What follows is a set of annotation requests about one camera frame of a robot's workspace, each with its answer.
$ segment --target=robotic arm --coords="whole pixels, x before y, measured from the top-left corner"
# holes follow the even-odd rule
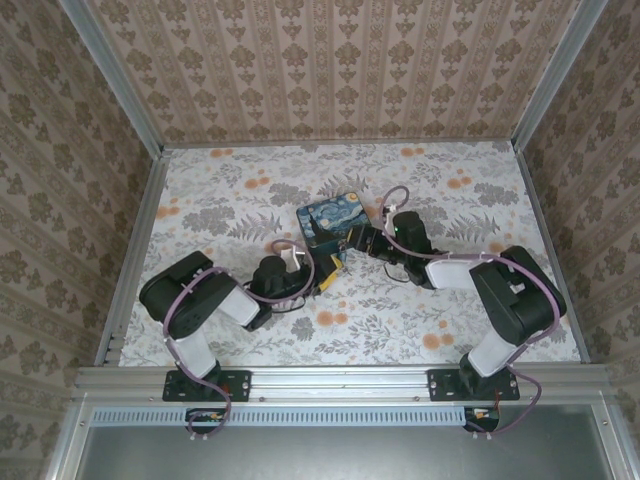
[[[457,392],[458,398],[493,398],[496,379],[504,378],[505,373],[509,377],[506,366],[510,361],[526,348],[527,341],[552,325],[554,312],[548,292],[560,315],[566,312],[560,292],[523,247],[510,247],[500,257],[534,275],[547,293],[526,275],[499,261],[478,256],[451,258],[446,252],[434,249],[416,212],[387,210],[385,224],[386,232],[393,232],[394,242],[380,229],[358,226],[349,232],[347,244],[371,257],[403,265],[409,279],[420,287],[478,291],[491,328],[483,340],[462,357],[457,373],[447,377],[439,388]],[[407,251],[437,257],[419,258]],[[165,342],[183,368],[199,379],[216,383],[221,369],[203,333],[206,323],[226,317],[254,331],[271,318],[273,304],[278,299],[291,298],[301,292],[304,297],[321,293],[340,266],[335,257],[312,258],[308,252],[301,256],[294,248],[265,257],[246,289],[224,271],[211,274],[193,286],[177,306],[165,332]],[[140,292],[140,301],[154,320],[166,322],[167,312],[185,286],[212,267],[213,262],[204,254],[194,252],[147,282]]]
[[[393,214],[387,210],[385,213],[385,229],[393,232],[396,243],[411,252],[441,258],[418,258],[403,253],[389,242],[382,230],[371,226],[353,228],[347,237],[349,246],[371,257],[403,265],[410,281],[420,287],[477,290],[491,329],[460,360],[459,378],[450,379],[444,388],[466,391],[470,398],[490,398],[494,395],[493,377],[504,372],[509,360],[526,347],[530,338],[553,323],[554,313],[547,296],[527,276],[503,263],[479,258],[447,258],[445,252],[432,247],[416,212]],[[537,277],[553,295],[560,315],[566,313],[562,295],[525,248],[513,246],[500,256]]]

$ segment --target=floral tablecloth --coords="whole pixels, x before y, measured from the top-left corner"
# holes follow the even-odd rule
[[[507,142],[183,149],[170,164],[140,287],[194,250],[240,280],[276,238],[300,239],[298,207],[356,192],[370,216],[391,187],[411,190],[434,247],[452,252],[529,249],[551,275],[515,154]],[[489,321],[475,291],[429,291],[390,280],[383,264],[349,251],[329,290],[263,328],[207,330],[223,365],[374,365],[458,362]],[[402,275],[401,271],[390,273]],[[578,361],[562,328],[527,361]],[[121,366],[169,365],[159,323],[136,301]]]

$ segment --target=black mounting plate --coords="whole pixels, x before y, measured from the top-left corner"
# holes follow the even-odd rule
[[[520,390],[516,376],[506,368],[491,377],[491,386],[485,394],[471,395],[461,388],[459,368],[438,368],[427,370],[427,385],[432,402],[452,402],[460,400],[495,401],[496,392],[502,400],[520,400]]]
[[[251,392],[250,370],[222,370],[217,384],[232,402],[248,402]],[[188,378],[182,370],[167,372],[162,390],[165,402],[222,402],[222,396]]]

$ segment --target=patterned wall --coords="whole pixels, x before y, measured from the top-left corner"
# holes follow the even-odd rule
[[[36,478],[93,362],[150,159],[55,1],[0,2],[0,478]]]
[[[594,361],[640,439],[640,2],[610,1],[525,154]]]
[[[577,0],[89,0],[165,143],[510,136]]]

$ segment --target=ventilation grille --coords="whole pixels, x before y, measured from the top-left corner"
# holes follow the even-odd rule
[[[94,427],[185,426],[185,407],[112,407],[94,411]],[[195,426],[211,425],[194,422]],[[464,425],[464,407],[279,408],[237,406],[229,426],[366,427]]]

